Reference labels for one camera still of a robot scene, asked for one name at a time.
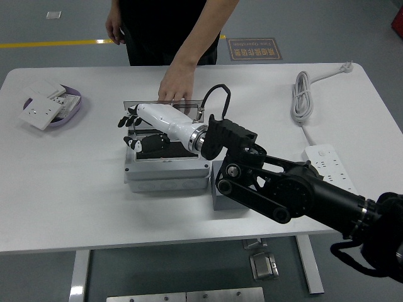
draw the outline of metal bracket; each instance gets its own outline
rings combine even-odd
[[[267,247],[267,240],[265,238],[244,239],[242,244],[246,250],[261,249]]]
[[[278,279],[278,270],[275,257],[272,253],[259,253],[250,256],[253,279]]]

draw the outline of yellow floor line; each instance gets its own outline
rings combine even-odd
[[[220,39],[225,39],[225,35],[220,35]],[[27,42],[27,43],[3,43],[0,48],[21,48],[21,47],[46,47],[63,45],[88,45],[88,44],[111,44],[112,40],[76,40],[76,41],[51,41],[51,42]]]

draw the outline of human hand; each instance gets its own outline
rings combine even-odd
[[[158,101],[189,100],[193,94],[196,67],[191,64],[172,62],[158,90]]]
[[[120,16],[120,9],[112,6],[108,18],[105,23],[106,32],[116,45],[125,44],[125,35],[123,34],[122,18]]]

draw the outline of black cable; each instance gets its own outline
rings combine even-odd
[[[223,120],[225,115],[227,114],[227,110],[228,110],[228,106],[229,106],[229,100],[231,98],[231,91],[229,90],[229,88],[225,85],[225,84],[217,84],[215,86],[213,86],[212,88],[210,88],[209,91],[207,91],[205,97],[203,98],[203,101],[201,102],[201,108],[204,108],[207,98],[209,97],[209,95],[216,90],[217,88],[222,88],[226,91],[227,93],[227,99],[225,100],[225,104],[224,104],[224,108],[222,110],[222,114],[221,114],[221,119]]]
[[[352,258],[352,256],[348,255],[347,253],[344,253],[340,251],[341,249],[349,249],[351,247],[359,247],[361,245],[361,242],[355,242],[355,241],[348,241],[348,242],[339,242],[335,243],[331,246],[330,251],[332,252],[333,255],[335,255],[338,259],[343,261],[345,264],[348,266],[352,267],[356,271],[367,275],[371,277],[387,277],[388,274],[376,270],[376,269],[369,269],[365,266],[362,266],[359,264],[357,261]]]

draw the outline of wall switch panel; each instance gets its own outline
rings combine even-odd
[[[52,99],[65,93],[65,88],[51,80],[40,80],[24,88],[23,91],[30,98],[35,97],[36,94],[40,94],[46,98]]]

